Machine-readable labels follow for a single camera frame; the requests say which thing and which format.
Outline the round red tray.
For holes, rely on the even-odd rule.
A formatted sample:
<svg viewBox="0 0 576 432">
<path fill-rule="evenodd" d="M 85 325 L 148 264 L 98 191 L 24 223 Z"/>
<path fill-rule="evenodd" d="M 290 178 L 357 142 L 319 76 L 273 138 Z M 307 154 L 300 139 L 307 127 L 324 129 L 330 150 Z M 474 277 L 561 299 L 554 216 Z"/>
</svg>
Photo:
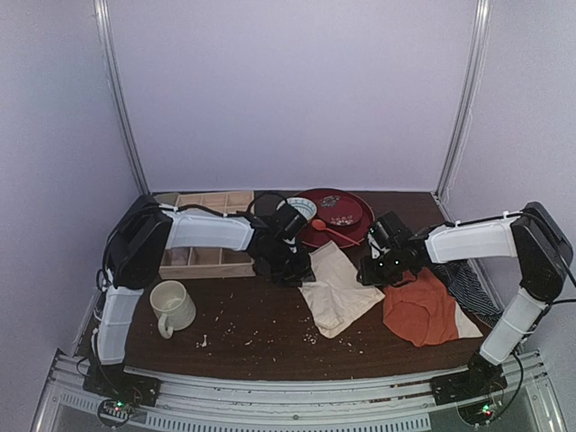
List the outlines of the round red tray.
<svg viewBox="0 0 576 432">
<path fill-rule="evenodd" d="M 352 248 L 365 240 L 365 234 L 374 221 L 374 212 L 366 201 L 354 193 L 317 188 L 302 191 L 297 197 L 312 201 L 317 208 L 315 220 L 323 221 L 326 229 L 315 229 L 311 224 L 298 236 L 310 248 L 320 248 L 331 240 L 339 248 Z"/>
</svg>

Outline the striped dark underwear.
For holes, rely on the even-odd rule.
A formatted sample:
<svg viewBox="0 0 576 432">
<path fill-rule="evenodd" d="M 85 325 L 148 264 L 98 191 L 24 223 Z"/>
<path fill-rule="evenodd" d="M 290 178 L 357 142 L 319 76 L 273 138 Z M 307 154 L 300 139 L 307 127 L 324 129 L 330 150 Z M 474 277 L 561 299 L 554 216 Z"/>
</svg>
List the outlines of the striped dark underwear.
<svg viewBox="0 0 576 432">
<path fill-rule="evenodd" d="M 433 264 L 430 269 L 463 310 L 471 312 L 491 328 L 497 324 L 502 310 L 484 291 L 477 274 L 467 261 Z"/>
</svg>

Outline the red floral small plate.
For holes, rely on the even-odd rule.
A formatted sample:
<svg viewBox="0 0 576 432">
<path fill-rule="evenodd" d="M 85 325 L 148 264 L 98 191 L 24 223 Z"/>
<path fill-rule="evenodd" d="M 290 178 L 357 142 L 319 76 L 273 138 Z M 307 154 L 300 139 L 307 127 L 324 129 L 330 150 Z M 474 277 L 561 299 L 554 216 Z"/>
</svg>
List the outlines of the red floral small plate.
<svg viewBox="0 0 576 432">
<path fill-rule="evenodd" d="M 315 200 L 317 214 L 330 226 L 349 227 L 357 224 L 362 216 L 361 205 L 352 197 L 344 194 L 329 194 Z"/>
</svg>

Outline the red plastic spoon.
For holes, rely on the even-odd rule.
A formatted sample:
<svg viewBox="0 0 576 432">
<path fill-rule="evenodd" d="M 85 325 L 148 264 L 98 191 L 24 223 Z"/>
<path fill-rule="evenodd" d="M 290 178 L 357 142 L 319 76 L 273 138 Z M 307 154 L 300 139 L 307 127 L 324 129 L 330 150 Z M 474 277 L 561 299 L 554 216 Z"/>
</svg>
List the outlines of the red plastic spoon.
<svg viewBox="0 0 576 432">
<path fill-rule="evenodd" d="M 328 225 L 323 220 L 314 219 L 311 222 L 311 226 L 317 231 L 324 231 L 324 232 L 327 232 L 328 234 L 333 234 L 333 235 L 339 237 L 340 239 L 343 239 L 343 240 L 345 240 L 345 241 L 347 241 L 353 245 L 356 245 L 356 246 L 360 245 L 360 243 L 358 241 L 356 241 L 356 240 L 354 240 L 354 239 L 352 239 L 352 238 L 350 238 L 350 237 L 348 237 L 348 236 L 346 236 L 346 235 L 344 235 L 344 234 L 342 234 L 342 233 L 340 233 L 334 229 L 329 228 Z"/>
</svg>

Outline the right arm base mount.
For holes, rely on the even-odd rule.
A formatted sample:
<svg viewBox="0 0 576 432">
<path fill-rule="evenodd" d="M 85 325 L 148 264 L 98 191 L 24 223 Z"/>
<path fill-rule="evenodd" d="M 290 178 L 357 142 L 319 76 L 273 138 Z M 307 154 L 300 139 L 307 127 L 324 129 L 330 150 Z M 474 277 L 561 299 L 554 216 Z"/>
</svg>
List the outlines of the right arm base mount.
<svg viewBox="0 0 576 432">
<path fill-rule="evenodd" d="M 430 386 L 436 405 L 441 406 L 488 396 L 491 390 L 505 390 L 508 382 L 500 364 L 492 364 L 474 353 L 466 370 L 433 377 Z"/>
</svg>

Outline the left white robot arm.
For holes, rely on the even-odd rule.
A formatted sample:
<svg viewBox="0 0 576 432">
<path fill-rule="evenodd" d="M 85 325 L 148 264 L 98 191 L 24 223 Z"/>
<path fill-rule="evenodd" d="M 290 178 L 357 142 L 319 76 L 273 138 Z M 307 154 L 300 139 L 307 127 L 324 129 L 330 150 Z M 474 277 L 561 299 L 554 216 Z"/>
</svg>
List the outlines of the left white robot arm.
<svg viewBox="0 0 576 432">
<path fill-rule="evenodd" d="M 308 200 L 284 198 L 273 213 L 250 208 L 234 213 L 200 204 L 181 207 L 140 196 L 112 230 L 97 276 L 104 293 L 103 312 L 93 338 L 95 358 L 120 365 L 140 296 L 157 278 L 171 248 L 221 248 L 246 252 L 256 273 L 281 286 L 299 287 L 315 275 L 311 257 L 297 239 L 316 214 Z"/>
</svg>

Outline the left aluminium frame post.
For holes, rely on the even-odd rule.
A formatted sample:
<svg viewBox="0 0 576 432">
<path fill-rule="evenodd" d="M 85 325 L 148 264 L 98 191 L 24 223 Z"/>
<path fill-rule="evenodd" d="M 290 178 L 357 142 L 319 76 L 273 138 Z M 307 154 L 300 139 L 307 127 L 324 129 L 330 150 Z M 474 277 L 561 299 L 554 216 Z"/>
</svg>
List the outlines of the left aluminium frame post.
<svg viewBox="0 0 576 432">
<path fill-rule="evenodd" d="M 136 140 L 131 127 L 128 107 L 122 88 L 118 59 L 113 43 L 113 28 L 110 18 L 109 2 L 105 0 L 94 0 L 93 4 L 98 36 L 103 50 L 103 62 L 130 171 L 138 191 L 141 194 L 148 194 L 150 192 L 149 184 L 145 177 L 140 154 L 136 146 Z"/>
</svg>

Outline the right aluminium frame post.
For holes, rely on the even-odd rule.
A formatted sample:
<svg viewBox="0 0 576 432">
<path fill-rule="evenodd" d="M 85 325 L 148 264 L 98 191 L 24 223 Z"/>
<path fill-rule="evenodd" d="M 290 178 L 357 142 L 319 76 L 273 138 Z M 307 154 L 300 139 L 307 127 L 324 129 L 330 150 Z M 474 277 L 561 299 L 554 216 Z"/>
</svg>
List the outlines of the right aluminium frame post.
<svg viewBox="0 0 576 432">
<path fill-rule="evenodd" d="M 464 146 L 473 117 L 473 100 L 481 81 L 489 34 L 490 15 L 491 1 L 477 1 L 462 92 L 456 110 L 448 151 L 435 192 L 435 196 L 440 203 L 448 201 L 449 192 L 453 187 L 462 156 L 464 155 Z"/>
</svg>

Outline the wooden compartment tray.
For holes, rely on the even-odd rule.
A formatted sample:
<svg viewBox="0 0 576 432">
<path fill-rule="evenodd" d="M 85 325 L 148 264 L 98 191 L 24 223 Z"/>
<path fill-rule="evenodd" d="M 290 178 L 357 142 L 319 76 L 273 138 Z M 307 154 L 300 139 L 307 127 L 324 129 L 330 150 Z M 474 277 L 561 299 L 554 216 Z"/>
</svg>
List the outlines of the wooden compartment tray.
<svg viewBox="0 0 576 432">
<path fill-rule="evenodd" d="M 217 212 L 241 212 L 254 199 L 253 191 L 179 193 L 175 206 L 200 204 Z M 159 276 L 163 280 L 252 277 L 253 260 L 245 252 L 216 247 L 176 247 L 163 255 Z"/>
</svg>

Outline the white ceramic mug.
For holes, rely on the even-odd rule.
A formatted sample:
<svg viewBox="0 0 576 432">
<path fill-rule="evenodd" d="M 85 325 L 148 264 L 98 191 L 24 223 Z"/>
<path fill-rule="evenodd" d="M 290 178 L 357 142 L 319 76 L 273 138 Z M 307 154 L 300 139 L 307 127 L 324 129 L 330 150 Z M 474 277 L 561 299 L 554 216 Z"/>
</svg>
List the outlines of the white ceramic mug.
<svg viewBox="0 0 576 432">
<path fill-rule="evenodd" d="M 157 317 L 157 330 L 164 339 L 190 327 L 196 307 L 185 286 L 178 281 L 164 281 L 150 293 L 149 303 Z"/>
</svg>

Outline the blue patterned bowl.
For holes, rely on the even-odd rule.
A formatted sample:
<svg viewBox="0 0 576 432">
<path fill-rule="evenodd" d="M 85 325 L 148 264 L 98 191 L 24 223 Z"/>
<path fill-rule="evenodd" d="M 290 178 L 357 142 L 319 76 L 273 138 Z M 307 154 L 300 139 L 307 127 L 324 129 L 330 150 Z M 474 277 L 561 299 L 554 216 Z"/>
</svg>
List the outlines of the blue patterned bowl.
<svg viewBox="0 0 576 432">
<path fill-rule="evenodd" d="M 312 221 L 316 217 L 317 206 L 314 201 L 310 199 L 294 196 L 288 198 L 287 203 L 297 210 L 306 221 Z"/>
</svg>

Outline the orange underwear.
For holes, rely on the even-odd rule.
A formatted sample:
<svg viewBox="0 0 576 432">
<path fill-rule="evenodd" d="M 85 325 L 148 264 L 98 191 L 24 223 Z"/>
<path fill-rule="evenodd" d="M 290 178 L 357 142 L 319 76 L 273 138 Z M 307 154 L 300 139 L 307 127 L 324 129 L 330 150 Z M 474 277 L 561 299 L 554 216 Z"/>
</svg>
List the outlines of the orange underwear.
<svg viewBox="0 0 576 432">
<path fill-rule="evenodd" d="M 400 287 L 384 289 L 383 324 L 415 347 L 439 346 L 462 338 L 481 338 L 445 285 L 427 268 Z"/>
</svg>

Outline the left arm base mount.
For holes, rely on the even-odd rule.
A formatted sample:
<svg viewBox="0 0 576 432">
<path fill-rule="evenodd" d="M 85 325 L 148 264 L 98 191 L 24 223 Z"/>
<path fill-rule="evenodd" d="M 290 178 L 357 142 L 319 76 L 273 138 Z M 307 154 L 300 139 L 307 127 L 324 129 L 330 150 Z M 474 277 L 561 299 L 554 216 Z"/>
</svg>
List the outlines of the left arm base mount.
<svg viewBox="0 0 576 432">
<path fill-rule="evenodd" d="M 124 364 L 102 365 L 91 359 L 83 390 L 116 401 L 155 407 L 160 384 L 157 378 L 125 372 Z"/>
</svg>

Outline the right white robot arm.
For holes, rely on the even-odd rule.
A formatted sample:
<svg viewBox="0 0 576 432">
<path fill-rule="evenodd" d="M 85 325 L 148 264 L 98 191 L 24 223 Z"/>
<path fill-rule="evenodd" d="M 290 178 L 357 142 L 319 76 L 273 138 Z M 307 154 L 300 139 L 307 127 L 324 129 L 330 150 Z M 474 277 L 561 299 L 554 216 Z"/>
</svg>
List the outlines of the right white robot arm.
<svg viewBox="0 0 576 432">
<path fill-rule="evenodd" d="M 572 273 L 574 248 L 554 216 L 538 201 L 518 211 L 468 221 L 445 221 L 412 231 L 395 212 L 375 220 L 365 239 L 369 252 L 356 274 L 363 285 L 400 283 L 432 265 L 475 263 L 483 272 L 511 264 L 502 276 L 517 287 L 479 349 L 483 361 L 500 365 L 558 300 Z"/>
</svg>

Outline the beige underwear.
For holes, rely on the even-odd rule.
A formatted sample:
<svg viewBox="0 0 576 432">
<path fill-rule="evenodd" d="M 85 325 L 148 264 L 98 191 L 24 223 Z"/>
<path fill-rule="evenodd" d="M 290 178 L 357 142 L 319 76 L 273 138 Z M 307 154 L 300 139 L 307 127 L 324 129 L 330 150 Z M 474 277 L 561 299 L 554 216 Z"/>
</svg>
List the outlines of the beige underwear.
<svg viewBox="0 0 576 432">
<path fill-rule="evenodd" d="M 333 241 L 312 252 L 310 260 L 316 281 L 299 290 L 324 338 L 335 338 L 384 300 L 378 288 L 356 280 L 355 266 Z"/>
</svg>

